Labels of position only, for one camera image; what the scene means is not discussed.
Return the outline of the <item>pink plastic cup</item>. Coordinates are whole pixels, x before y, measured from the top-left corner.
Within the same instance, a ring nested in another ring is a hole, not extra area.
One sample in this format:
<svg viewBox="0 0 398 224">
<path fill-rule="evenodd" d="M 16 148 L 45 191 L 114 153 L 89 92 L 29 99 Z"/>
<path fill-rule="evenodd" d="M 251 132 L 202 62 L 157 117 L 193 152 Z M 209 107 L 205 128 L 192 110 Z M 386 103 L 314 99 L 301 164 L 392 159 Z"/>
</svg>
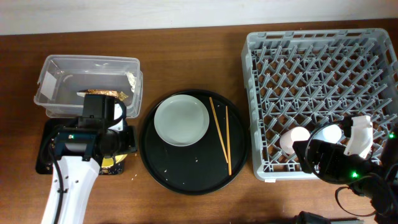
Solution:
<svg viewBox="0 0 398 224">
<path fill-rule="evenodd" d="M 304 127 L 294 127 L 280 137 L 280 148 L 286 154 L 293 154 L 293 143 L 295 141 L 306 141 L 310 137 L 310 132 Z"/>
</svg>

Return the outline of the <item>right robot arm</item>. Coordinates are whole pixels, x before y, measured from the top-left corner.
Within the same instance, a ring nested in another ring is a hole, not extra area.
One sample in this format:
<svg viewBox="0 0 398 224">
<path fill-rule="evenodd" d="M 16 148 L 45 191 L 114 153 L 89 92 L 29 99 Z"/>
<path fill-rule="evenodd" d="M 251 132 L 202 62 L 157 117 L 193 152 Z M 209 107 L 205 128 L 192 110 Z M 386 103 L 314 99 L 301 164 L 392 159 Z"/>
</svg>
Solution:
<svg viewBox="0 0 398 224">
<path fill-rule="evenodd" d="M 378 165 L 359 155 L 344 154 L 345 147 L 321 140 L 293 143 L 302 170 L 315 174 L 329 184 L 340 185 L 335 191 L 350 189 L 371 199 L 377 223 L 397 223 L 397 126 L 388 135 Z"/>
</svg>

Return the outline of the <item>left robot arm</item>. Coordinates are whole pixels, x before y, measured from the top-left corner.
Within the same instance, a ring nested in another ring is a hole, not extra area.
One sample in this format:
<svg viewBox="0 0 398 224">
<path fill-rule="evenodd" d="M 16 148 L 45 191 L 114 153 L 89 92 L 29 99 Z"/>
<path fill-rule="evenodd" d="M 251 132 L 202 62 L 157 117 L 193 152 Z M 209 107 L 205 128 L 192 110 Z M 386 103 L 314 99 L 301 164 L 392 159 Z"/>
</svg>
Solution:
<svg viewBox="0 0 398 224">
<path fill-rule="evenodd" d="M 136 129 L 124 122 L 102 129 L 48 120 L 36 163 L 37 173 L 52 175 L 42 223 L 82 223 L 97 177 L 122 174 L 124 159 L 136 151 Z"/>
</svg>

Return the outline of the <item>yellow bowl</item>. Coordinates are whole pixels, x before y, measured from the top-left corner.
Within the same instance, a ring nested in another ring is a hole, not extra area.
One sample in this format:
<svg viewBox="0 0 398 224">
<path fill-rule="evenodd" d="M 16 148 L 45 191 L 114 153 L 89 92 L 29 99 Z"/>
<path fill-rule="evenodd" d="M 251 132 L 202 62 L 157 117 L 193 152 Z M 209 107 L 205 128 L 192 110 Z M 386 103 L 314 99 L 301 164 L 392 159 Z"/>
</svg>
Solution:
<svg viewBox="0 0 398 224">
<path fill-rule="evenodd" d="M 114 166 L 115 164 L 118 164 L 121 161 L 123 161 L 126 157 L 127 157 L 126 154 L 121 154 L 121 155 L 114 156 L 112 158 L 104 158 L 102 161 L 101 167 L 105 168 L 105 169 L 110 168 L 110 167 Z"/>
</svg>

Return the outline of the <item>blue plastic cup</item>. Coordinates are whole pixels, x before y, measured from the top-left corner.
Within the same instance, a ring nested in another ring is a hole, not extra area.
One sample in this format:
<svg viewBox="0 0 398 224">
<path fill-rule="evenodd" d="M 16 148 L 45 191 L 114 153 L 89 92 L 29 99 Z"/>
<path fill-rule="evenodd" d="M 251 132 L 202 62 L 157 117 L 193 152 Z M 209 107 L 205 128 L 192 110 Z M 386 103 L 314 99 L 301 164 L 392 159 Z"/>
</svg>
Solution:
<svg viewBox="0 0 398 224">
<path fill-rule="evenodd" d="M 314 139 L 336 144 L 341 139 L 341 129 L 337 124 L 323 128 L 318 132 Z"/>
</svg>

